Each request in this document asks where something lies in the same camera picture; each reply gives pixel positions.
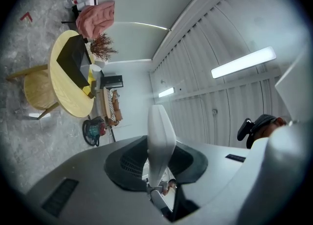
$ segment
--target dried plant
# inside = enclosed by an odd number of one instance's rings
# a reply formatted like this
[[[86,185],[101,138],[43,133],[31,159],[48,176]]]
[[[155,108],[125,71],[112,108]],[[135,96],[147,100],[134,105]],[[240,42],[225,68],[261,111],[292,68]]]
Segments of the dried plant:
[[[111,54],[117,54],[118,51],[109,47],[113,43],[111,37],[107,36],[106,33],[99,35],[90,44],[90,51],[97,57],[101,58],[103,61],[107,61],[111,58]]]

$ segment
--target black box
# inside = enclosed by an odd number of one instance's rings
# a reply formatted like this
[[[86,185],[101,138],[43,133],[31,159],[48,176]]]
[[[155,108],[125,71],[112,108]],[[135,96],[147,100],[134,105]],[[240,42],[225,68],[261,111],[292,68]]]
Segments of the black box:
[[[91,60],[82,35],[69,38],[57,62],[79,88],[89,86],[88,74]]]
[[[124,87],[123,77],[121,75],[101,77],[100,87],[106,87],[107,89],[122,88]]]

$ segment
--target gray floor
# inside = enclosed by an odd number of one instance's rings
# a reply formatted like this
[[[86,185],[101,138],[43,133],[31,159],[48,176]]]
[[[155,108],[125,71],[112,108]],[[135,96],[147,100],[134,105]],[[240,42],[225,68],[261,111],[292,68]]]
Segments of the gray floor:
[[[33,22],[20,18],[29,12]],[[42,176],[72,155],[91,148],[82,137],[84,119],[58,107],[51,117],[32,120],[23,93],[23,78],[7,82],[13,72],[46,64],[57,37],[73,14],[61,0],[20,0],[0,35],[0,162],[12,187],[25,193]],[[100,145],[110,142],[109,135]]]

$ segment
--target round wooden table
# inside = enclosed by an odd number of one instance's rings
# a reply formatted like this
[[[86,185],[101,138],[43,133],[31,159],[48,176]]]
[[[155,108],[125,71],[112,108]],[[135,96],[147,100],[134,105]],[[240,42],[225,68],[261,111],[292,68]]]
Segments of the round wooden table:
[[[70,37],[79,35],[73,30],[62,33],[56,40],[49,63],[16,72],[6,79],[25,75],[24,93],[31,106],[45,110],[37,119],[61,107],[75,117],[86,117],[90,114],[94,99],[90,99],[69,78],[57,62],[57,58]]]

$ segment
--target white wall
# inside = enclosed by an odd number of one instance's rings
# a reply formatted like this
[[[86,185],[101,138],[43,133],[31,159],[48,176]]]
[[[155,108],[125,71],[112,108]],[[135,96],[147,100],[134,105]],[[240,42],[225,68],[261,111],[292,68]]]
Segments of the white wall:
[[[236,136],[245,118],[288,115],[274,85],[308,39],[286,0],[196,0],[154,56],[155,96],[170,87],[176,91],[156,103],[165,107],[177,136],[244,148]],[[276,60],[212,78],[211,69],[266,46],[274,48]]]
[[[170,188],[170,191],[168,192],[168,194],[166,196],[162,196],[165,202],[167,203],[167,205],[169,205],[171,209],[174,208],[175,194],[176,194],[175,190]]]
[[[115,73],[123,76],[124,87],[117,89],[123,120],[113,127],[116,141],[147,135],[148,132],[148,110],[154,104],[154,99],[145,65],[138,67],[141,69],[132,69],[132,63],[109,63],[103,69],[104,74]]]
[[[114,0],[114,24],[107,34],[119,51],[112,61],[152,59],[177,17],[191,0]]]

